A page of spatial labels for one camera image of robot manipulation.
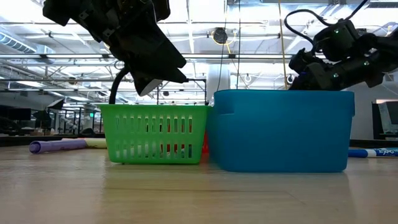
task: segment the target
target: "blue plastic bin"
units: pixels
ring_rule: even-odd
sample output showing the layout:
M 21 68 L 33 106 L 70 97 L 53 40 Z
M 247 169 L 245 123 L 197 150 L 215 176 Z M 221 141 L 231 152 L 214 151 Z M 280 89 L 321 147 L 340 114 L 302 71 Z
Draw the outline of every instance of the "blue plastic bin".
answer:
M 341 172 L 354 114 L 348 91 L 219 91 L 210 156 L 234 172 Z

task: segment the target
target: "table surface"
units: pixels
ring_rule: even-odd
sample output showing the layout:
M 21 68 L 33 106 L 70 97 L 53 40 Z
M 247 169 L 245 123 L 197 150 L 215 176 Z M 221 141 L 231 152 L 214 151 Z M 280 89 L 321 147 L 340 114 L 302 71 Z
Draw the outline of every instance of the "table surface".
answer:
M 1 223 L 398 223 L 398 160 L 339 174 L 112 164 L 103 149 L 0 148 Z

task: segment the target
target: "plastic basket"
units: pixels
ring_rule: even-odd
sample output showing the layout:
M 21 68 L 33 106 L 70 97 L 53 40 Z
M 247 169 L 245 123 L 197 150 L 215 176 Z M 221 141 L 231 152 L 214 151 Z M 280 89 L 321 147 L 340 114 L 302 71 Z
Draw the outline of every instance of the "plastic basket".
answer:
M 112 162 L 196 164 L 201 158 L 207 106 L 102 105 Z
M 340 172 L 353 116 L 348 91 L 219 91 L 208 116 L 210 157 L 235 172 Z

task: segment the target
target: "blue marker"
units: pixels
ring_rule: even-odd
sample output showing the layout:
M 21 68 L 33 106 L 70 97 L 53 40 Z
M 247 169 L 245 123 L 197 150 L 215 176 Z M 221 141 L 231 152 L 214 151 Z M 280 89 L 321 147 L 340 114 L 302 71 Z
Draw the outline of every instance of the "blue marker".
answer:
M 348 157 L 356 158 L 380 158 L 380 157 L 396 157 L 398 158 L 397 148 L 383 149 L 350 149 Z

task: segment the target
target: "industrial ceiling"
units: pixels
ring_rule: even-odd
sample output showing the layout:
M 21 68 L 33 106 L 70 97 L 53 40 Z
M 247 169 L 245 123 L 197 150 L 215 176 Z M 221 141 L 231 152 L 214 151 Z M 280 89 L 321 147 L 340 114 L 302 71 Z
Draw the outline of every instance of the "industrial ceiling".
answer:
M 110 81 L 122 64 L 107 56 L 109 51 L 103 43 L 93 40 L 88 31 L 74 21 L 62 27 L 44 18 L 43 0 L 0 1 L 0 78 L 21 80 L 0 82 L 0 89 L 46 89 L 59 97 L 74 96 L 73 101 L 101 103 L 107 100 Z M 231 88 L 284 88 L 282 43 L 285 63 L 298 50 L 309 49 L 310 44 L 284 26 L 281 28 L 280 18 L 297 9 L 311 9 L 334 23 L 351 14 L 361 0 L 283 0 L 280 10 L 278 0 L 241 0 L 240 13 L 238 2 L 170 0 L 172 14 L 167 20 L 160 21 L 159 27 L 188 59 L 182 69 L 188 78 L 200 80 L 217 75 L 210 71 L 214 65 L 221 67 L 220 58 L 224 54 L 224 66 L 231 74 Z M 388 0 L 369 1 L 352 19 L 357 28 L 381 36 L 392 32 L 397 27 L 397 20 L 398 1 Z M 225 21 L 229 39 L 228 46 L 223 47 L 213 40 L 212 33 L 217 27 L 224 27 Z M 309 37 L 324 28 L 306 13 L 291 16 L 289 24 Z M 228 59 L 229 54 L 239 53 L 240 65 L 237 60 Z M 37 54 L 55 55 L 40 60 L 34 58 Z M 237 66 L 242 76 L 239 79 Z M 293 75 L 294 72 L 287 68 L 286 74 Z M 118 97 L 120 103 L 157 102 L 156 93 L 137 96 L 129 78 L 119 88 L 122 89 Z M 204 89 L 204 82 L 184 85 L 165 82 L 160 93 L 161 103 L 203 103 Z

